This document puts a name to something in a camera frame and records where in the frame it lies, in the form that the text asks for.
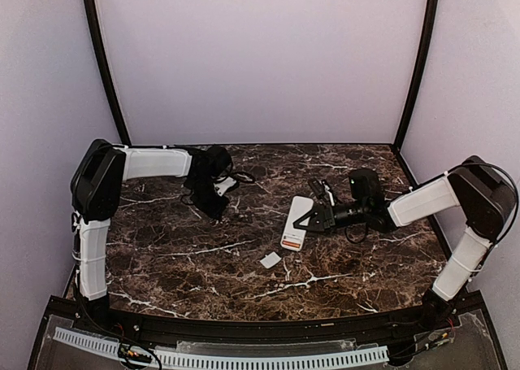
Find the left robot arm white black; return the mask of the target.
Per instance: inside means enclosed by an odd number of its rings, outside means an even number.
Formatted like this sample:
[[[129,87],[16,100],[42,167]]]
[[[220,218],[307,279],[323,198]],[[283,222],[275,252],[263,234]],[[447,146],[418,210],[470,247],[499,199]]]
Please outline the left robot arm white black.
[[[108,298],[106,239],[119,208],[122,185],[135,178],[173,176],[184,179],[189,201],[212,220],[220,220],[228,192],[238,180],[232,158],[222,146],[177,148],[130,147],[94,140],[71,179],[71,221],[75,234],[76,293],[89,302]]]

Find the orange battery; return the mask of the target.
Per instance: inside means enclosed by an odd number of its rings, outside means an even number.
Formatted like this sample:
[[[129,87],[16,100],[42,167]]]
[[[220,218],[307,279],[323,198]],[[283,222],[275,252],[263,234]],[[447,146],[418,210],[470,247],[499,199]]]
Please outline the orange battery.
[[[287,249],[300,250],[301,243],[282,241],[281,246]]]

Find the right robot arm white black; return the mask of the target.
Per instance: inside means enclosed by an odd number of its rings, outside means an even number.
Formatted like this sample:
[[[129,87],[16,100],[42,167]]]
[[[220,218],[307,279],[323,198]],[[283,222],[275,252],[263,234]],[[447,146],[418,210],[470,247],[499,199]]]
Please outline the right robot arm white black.
[[[369,168],[349,173],[352,202],[340,202],[326,181],[311,179],[309,186],[318,201],[293,198],[280,240],[286,249],[301,250],[307,233],[330,233],[355,224],[390,233],[440,211],[462,209],[465,231],[425,293],[425,303],[454,300],[512,228],[519,210],[512,177],[476,155],[393,200],[384,197],[377,172]]]

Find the white battery cover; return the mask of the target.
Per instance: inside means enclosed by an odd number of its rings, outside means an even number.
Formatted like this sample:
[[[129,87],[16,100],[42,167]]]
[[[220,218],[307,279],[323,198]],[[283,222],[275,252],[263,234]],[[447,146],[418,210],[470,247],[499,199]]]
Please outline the white battery cover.
[[[270,254],[264,256],[260,263],[265,269],[273,268],[277,263],[281,261],[281,257],[276,252],[271,252]]]

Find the white remote control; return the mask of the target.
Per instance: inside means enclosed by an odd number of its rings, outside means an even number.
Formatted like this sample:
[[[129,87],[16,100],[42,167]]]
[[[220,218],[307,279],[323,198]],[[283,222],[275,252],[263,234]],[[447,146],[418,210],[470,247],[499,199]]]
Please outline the white remote control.
[[[298,229],[295,224],[306,227],[309,223],[309,218],[301,220],[301,218],[311,211],[314,201],[311,198],[295,196],[292,199],[289,208],[288,217],[285,221],[284,231],[280,239],[280,245],[287,250],[300,251],[303,247],[306,237],[304,229]]]

